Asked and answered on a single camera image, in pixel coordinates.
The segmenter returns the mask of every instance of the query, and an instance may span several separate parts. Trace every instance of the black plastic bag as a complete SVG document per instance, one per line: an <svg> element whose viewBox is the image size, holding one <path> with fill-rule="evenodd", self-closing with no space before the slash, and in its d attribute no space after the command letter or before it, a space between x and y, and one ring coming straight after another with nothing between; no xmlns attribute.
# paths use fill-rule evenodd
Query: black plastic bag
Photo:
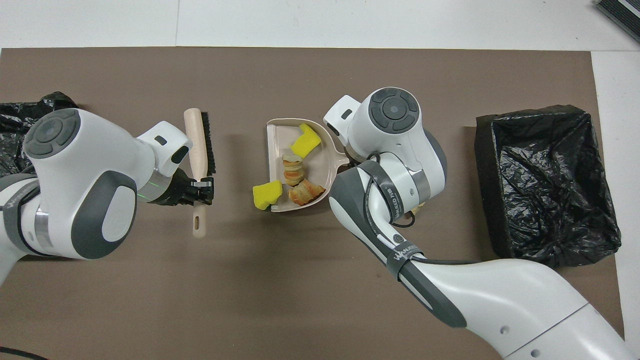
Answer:
<svg viewBox="0 0 640 360"><path fill-rule="evenodd" d="M556 105L479 117L475 149L498 256L578 266L620 247L591 115Z"/></svg>
<svg viewBox="0 0 640 360"><path fill-rule="evenodd" d="M19 172L35 174L22 151L24 135L44 115L78 106L61 92L46 95L38 102L0 104L0 177Z"/></svg>

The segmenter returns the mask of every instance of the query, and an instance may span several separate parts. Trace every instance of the brush handle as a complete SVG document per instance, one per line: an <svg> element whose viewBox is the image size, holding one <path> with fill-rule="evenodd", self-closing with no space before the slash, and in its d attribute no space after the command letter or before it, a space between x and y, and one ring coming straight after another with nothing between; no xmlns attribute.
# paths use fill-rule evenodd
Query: brush handle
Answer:
<svg viewBox="0 0 640 360"><path fill-rule="evenodd" d="M187 136L193 142L189 151L191 172L196 181L200 181L207 175L207 146L204 140L204 127L200 109L191 108L184 112L184 127ZM205 204L196 202L193 204L193 236L203 238L207 234L207 222Z"/></svg>

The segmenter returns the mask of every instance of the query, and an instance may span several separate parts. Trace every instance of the white robotic arm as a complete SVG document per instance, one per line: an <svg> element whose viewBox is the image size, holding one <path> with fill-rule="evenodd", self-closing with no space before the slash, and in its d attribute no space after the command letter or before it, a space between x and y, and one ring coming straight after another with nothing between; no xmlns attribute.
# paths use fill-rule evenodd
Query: white robotic arm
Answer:
<svg viewBox="0 0 640 360"><path fill-rule="evenodd" d="M480 335L504 359L636 359L587 300L546 266L519 259L432 261L390 225L444 189L444 154L423 132L411 94L383 88L362 104L343 97L324 121L362 161L339 174L330 190L335 216L438 319ZM367 160L372 153L375 161Z"/></svg>
<svg viewBox="0 0 640 360"><path fill-rule="evenodd" d="M167 122L133 138L84 110L44 116L24 141L37 177L0 179L0 285L26 254L98 259L114 251L138 201L176 204L190 187L178 165L191 146Z"/></svg>

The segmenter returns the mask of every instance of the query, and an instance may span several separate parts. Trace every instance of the yellow sponge piece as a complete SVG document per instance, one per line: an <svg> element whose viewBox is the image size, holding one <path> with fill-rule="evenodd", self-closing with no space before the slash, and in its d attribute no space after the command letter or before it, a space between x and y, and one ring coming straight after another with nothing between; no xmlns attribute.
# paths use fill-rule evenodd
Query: yellow sponge piece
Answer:
<svg viewBox="0 0 640 360"><path fill-rule="evenodd" d="M260 210L265 210L269 205L275 204L282 195L282 183L272 181L270 183L253 187L253 204Z"/></svg>
<svg viewBox="0 0 640 360"><path fill-rule="evenodd" d="M307 124L300 124L302 135L291 145L295 155L305 158L311 150L320 144L320 136Z"/></svg>

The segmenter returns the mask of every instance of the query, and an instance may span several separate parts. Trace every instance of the bread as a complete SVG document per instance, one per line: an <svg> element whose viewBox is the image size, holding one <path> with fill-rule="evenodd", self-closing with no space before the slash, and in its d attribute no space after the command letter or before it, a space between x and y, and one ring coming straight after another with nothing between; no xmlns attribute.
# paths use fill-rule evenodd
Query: bread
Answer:
<svg viewBox="0 0 640 360"><path fill-rule="evenodd" d="M296 204L302 206L308 204L313 201L316 197L322 195L326 189L324 189L320 185L312 184L309 180L304 179L302 182L294 187L293 189L289 189L289 198L291 201Z"/></svg>
<svg viewBox="0 0 640 360"><path fill-rule="evenodd" d="M305 178L305 170L302 168L302 158L298 155L282 155L284 165L284 179L289 186L296 186Z"/></svg>

